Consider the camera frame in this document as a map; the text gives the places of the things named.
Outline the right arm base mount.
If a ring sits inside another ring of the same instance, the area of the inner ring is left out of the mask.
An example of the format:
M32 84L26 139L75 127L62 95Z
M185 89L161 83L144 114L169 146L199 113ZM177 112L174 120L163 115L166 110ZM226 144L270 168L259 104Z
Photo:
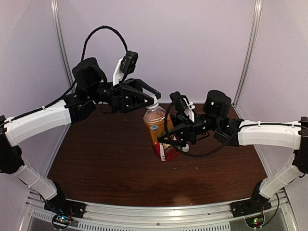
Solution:
M270 209L269 199L259 194L250 199L231 203L231 211L234 218L245 217L245 223L249 228L258 229L265 225L266 209Z

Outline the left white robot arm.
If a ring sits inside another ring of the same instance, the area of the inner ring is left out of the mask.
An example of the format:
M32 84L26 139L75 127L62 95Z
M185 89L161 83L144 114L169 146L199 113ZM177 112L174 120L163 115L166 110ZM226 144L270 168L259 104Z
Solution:
M19 144L53 128L75 124L87 119L97 103L107 103L113 114L129 113L154 104L161 93L144 81L127 78L134 72L137 54L127 54L116 65L109 82L96 58L82 60L72 70L77 83L74 93L23 115L0 117L0 171L14 175L37 191L59 214L69 210L60 186L41 176L22 158Z

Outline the white tea bottle cap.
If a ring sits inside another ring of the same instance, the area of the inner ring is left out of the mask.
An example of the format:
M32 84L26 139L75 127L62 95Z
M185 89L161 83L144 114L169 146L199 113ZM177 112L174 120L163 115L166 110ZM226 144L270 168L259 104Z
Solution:
M147 109L156 108L159 105L158 99L155 95L152 95L152 99L153 99L153 104L150 106L147 106Z

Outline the amber tea bottle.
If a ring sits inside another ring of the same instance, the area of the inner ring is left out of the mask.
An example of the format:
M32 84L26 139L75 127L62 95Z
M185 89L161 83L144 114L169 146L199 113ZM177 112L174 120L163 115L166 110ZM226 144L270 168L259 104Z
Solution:
M156 103L147 107L143 120L150 137L150 144L154 155L161 161L171 161L179 152L177 152L172 145L158 141L158 137L165 133L165 113L165 109Z

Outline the white flip bottle cap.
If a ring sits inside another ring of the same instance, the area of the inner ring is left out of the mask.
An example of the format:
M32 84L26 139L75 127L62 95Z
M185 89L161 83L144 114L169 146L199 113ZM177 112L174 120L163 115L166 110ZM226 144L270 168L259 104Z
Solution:
M185 147L182 147L182 151L185 152L185 153L188 152L189 149L190 149L189 145L186 145Z

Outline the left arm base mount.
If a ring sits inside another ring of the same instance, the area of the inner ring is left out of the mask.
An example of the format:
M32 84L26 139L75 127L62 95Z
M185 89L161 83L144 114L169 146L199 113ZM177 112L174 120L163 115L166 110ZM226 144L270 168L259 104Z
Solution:
M64 200L59 202L47 201L40 196L44 203L44 209L54 213L51 218L51 224L56 230L68 228L75 220L74 218L83 218L86 205L81 202Z

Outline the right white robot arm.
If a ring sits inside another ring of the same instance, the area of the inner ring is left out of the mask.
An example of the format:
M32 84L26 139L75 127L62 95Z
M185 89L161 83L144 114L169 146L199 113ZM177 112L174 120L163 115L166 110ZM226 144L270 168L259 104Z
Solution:
M299 121L274 123L231 119L228 113L231 99L219 90L210 90L203 106L203 114L194 111L194 105L178 91L171 93L171 107L175 107L176 115L172 117L173 128L169 129L164 121L164 133L158 141L172 145L176 150L187 143L196 144L197 136L214 132L214 138L221 143L216 149L204 156L212 155L224 146L267 145L291 148L294 158L277 169L276 172L258 183L251 198L247 201L247 209L257 212L277 191L290 184L297 177L308 172L308 118Z

